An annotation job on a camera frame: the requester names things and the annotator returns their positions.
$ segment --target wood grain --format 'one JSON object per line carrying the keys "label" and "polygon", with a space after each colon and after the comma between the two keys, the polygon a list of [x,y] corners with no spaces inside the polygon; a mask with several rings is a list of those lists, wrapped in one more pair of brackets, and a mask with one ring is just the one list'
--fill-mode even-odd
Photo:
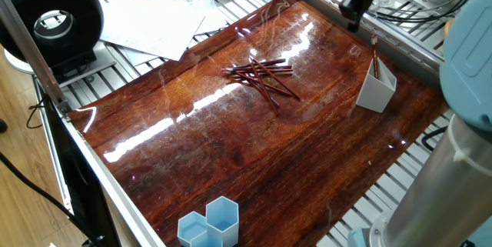
{"label": "wood grain", "polygon": [[[11,162],[42,189],[59,198],[53,164],[42,129],[25,127],[36,104],[30,75],[10,67],[0,55],[0,118],[8,130],[0,134],[0,149]],[[32,125],[40,123],[35,114]],[[21,183],[0,163],[0,245],[43,246],[42,239],[69,224],[51,203]]]}
{"label": "wood grain", "polygon": [[[248,55],[286,58],[301,100],[272,92],[277,117],[222,75]],[[304,2],[273,0],[70,118],[167,246],[221,195],[239,204],[239,246],[314,246],[446,108],[384,57],[394,97],[382,114],[357,107],[371,56]]]}

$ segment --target silver cylinder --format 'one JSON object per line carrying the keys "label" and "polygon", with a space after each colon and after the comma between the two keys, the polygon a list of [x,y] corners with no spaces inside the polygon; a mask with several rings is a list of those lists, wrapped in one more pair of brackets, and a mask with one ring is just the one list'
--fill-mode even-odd
{"label": "silver cylinder", "polygon": [[492,215],[492,177],[455,162],[451,138],[486,169],[492,144],[458,117],[449,127],[384,227],[386,247],[458,247]]}

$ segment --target pen holder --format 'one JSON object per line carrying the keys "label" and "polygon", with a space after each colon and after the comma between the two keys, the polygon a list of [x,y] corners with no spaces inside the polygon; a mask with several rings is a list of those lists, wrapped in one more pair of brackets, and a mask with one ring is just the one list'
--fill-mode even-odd
{"label": "pen holder", "polygon": [[239,242],[239,205],[224,196],[207,204],[207,233],[219,239],[224,247]]}
{"label": "pen holder", "polygon": [[224,247],[224,243],[204,232],[191,240],[191,247]]}
{"label": "pen holder", "polygon": [[372,60],[355,104],[382,113],[397,89],[397,78],[379,58],[377,59],[377,69],[378,78],[375,78],[374,60]]}
{"label": "pen holder", "polygon": [[192,240],[207,235],[207,221],[197,212],[190,212],[178,221],[178,239],[184,247],[191,247]]}
{"label": "pen holder", "polygon": [[232,247],[239,242],[239,205],[224,196],[207,204],[207,217],[188,213],[178,221],[184,247]]}

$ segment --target black ring light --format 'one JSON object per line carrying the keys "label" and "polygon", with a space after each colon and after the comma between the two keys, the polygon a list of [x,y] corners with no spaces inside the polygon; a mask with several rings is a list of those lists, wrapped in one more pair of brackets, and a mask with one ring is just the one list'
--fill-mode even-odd
{"label": "black ring light", "polygon": [[[92,49],[101,36],[104,22],[98,0],[12,0],[12,3],[49,67],[67,69],[70,64],[80,65],[88,62],[83,58],[88,54],[95,59]],[[58,27],[45,28],[39,19],[52,11],[60,11],[65,20]],[[1,22],[0,42],[16,58],[25,61]]]}

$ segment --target cable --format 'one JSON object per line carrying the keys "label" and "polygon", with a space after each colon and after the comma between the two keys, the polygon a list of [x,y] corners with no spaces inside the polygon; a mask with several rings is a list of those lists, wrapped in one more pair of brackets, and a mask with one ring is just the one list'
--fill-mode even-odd
{"label": "cable", "polygon": [[433,8],[421,9],[421,10],[399,9],[399,8],[389,8],[389,7],[381,7],[381,8],[388,9],[388,10],[391,10],[394,12],[402,12],[402,13],[410,14],[410,13],[429,12],[429,11],[433,11],[433,10],[438,10],[438,9],[442,8],[444,5],[450,4],[454,1],[455,0],[449,0],[445,3],[440,4],[439,6],[435,6]]}
{"label": "cable", "polygon": [[381,12],[376,12],[376,13],[367,12],[367,13],[369,15],[375,17],[375,18],[378,18],[378,19],[381,19],[381,20],[390,21],[390,22],[425,23],[425,22],[430,22],[430,21],[438,20],[440,18],[443,18],[445,16],[450,15],[451,13],[453,13],[453,12],[457,11],[458,9],[460,9],[467,1],[468,0],[460,0],[453,8],[451,8],[449,11],[445,12],[442,15],[429,16],[429,17],[425,17],[425,18],[402,18],[402,17],[388,15],[388,14],[381,13]]}
{"label": "cable", "polygon": [[68,216],[68,219],[79,229],[81,232],[85,234],[89,238],[89,240],[96,246],[96,247],[104,247],[103,244],[90,232],[89,229],[87,229],[87,226],[83,222],[80,222],[78,218],[76,218],[74,215],[72,215],[66,207],[64,207],[57,199],[55,199],[53,196],[49,195],[46,191],[40,189],[37,185],[35,185],[33,182],[31,182],[29,179],[27,179],[8,159],[5,157],[5,155],[0,152],[0,161],[3,162],[3,164],[7,167],[8,170],[10,170],[18,179],[21,180],[25,185],[27,185],[30,189],[34,190],[37,192],[39,195],[43,196],[45,199],[50,201],[53,205],[55,205],[59,210],[61,210],[63,213],[65,213]]}
{"label": "cable", "polygon": [[37,105],[31,105],[31,106],[29,107],[29,110],[32,110],[32,112],[31,112],[31,115],[29,116],[28,121],[25,123],[25,126],[26,126],[26,127],[28,127],[28,129],[37,129],[37,128],[39,128],[39,127],[42,127],[42,126],[43,126],[43,124],[40,124],[40,125],[37,125],[37,126],[35,126],[35,127],[31,127],[31,126],[29,125],[29,122],[31,122],[32,116],[33,116],[33,115],[34,115],[34,113],[38,110],[38,108],[44,108],[44,106],[43,106],[43,105],[41,105],[41,103],[43,103],[43,101],[45,100],[46,96],[47,96],[47,95],[45,95],[45,97],[43,97],[43,98],[41,99],[41,101],[39,101],[39,103],[38,103]]}
{"label": "cable", "polygon": [[433,131],[433,132],[429,132],[427,135],[425,135],[423,138],[422,138],[422,145],[433,151],[434,150],[434,147],[430,146],[428,143],[427,143],[427,140],[429,140],[430,138],[433,138],[434,136],[436,135],[440,135],[441,133],[443,132],[446,132],[446,129],[447,129],[447,126],[446,127],[442,127],[442,128],[438,128],[437,130]]}
{"label": "cable", "polygon": [[460,247],[475,247],[475,244],[467,239],[461,243]]}

